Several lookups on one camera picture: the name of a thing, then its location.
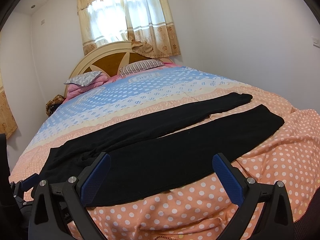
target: light switch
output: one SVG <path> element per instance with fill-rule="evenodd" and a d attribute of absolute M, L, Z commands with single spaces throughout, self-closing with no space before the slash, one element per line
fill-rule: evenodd
<path fill-rule="evenodd" d="M 313 39 L 313 46 L 320 48 L 320 40 L 315 37 L 312 37 L 312 39 Z"/>

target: polka dot bedspread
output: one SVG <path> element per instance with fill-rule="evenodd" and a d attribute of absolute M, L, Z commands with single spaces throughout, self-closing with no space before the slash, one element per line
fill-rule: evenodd
<path fill-rule="evenodd" d="M 59 147 L 70 139 L 144 114 L 231 92 L 251 94 L 253 100 L 229 112 L 211 115 L 196 125 L 260 104 L 283 117 L 285 124 L 273 136 L 232 165 L 260 183 L 283 181 L 294 221 L 301 218 L 320 186 L 320 116 L 317 112 L 295 109 L 276 94 L 187 67 L 164 67 L 134 74 L 59 107 L 19 158 L 10 181 L 39 173 L 50 148 Z M 166 168 L 155 172 L 170 172 L 170 169 L 174 167 L 168 163 Z M 31 200 L 30 192 L 25 194 L 25 199 Z M 166 236 L 215 240 L 236 209 L 217 176 L 212 174 L 182 188 L 124 205 L 88 208 L 88 212 L 108 239 L 153 240 Z M 250 237 L 261 209 L 262 203 L 257 206 L 242 239 Z M 81 239 L 73 222 L 69 228 L 76 239 Z"/>

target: bed cover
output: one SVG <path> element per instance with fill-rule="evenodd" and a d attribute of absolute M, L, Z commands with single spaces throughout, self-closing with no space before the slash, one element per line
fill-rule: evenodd
<path fill-rule="evenodd" d="M 248 93 L 253 100 L 232 111 L 213 114 L 201 123 L 264 104 L 284 118 L 285 124 L 267 141 L 238 158 L 233 166 L 260 183 L 285 183 L 294 221 L 301 218 L 320 185 L 319 122 L 314 110 L 295 109 L 274 93 L 188 67 L 160 67 L 108 82 L 65 103 L 42 125 L 19 158 L 10 181 L 39 173 L 50 148 L 66 141 L 155 111 L 207 100 L 231 92 Z M 163 170 L 174 169 L 168 164 Z M 30 191 L 25 194 L 31 200 Z M 242 239 L 250 237 L 258 221 L 260 203 Z M 113 207 L 88 212 L 110 239 L 216 239 L 237 209 L 212 174 L 193 184 Z M 81 239 L 74 223 L 72 235 Z"/>

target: beige curtain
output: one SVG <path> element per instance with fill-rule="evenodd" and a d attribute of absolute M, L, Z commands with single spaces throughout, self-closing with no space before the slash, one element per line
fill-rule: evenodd
<path fill-rule="evenodd" d="M 0 70 L 0 134 L 4 133 L 9 138 L 18 128 L 17 123 L 11 113 L 7 98 L 4 93 L 4 87 L 1 78 Z"/>
<path fill-rule="evenodd" d="M 180 55 L 168 0 L 77 0 L 84 54 L 116 41 L 133 41 L 146 57 Z"/>

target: wooden headboard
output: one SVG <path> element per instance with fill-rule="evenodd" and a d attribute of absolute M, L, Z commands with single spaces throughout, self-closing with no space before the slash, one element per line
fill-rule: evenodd
<path fill-rule="evenodd" d="M 90 71 L 103 71 L 113 77 L 120 69 L 130 63 L 150 59 L 133 52 L 131 41 L 114 42 L 95 49 L 87 54 L 73 70 L 70 78 Z M 172 62 L 169 58 L 160 58 L 162 62 Z"/>

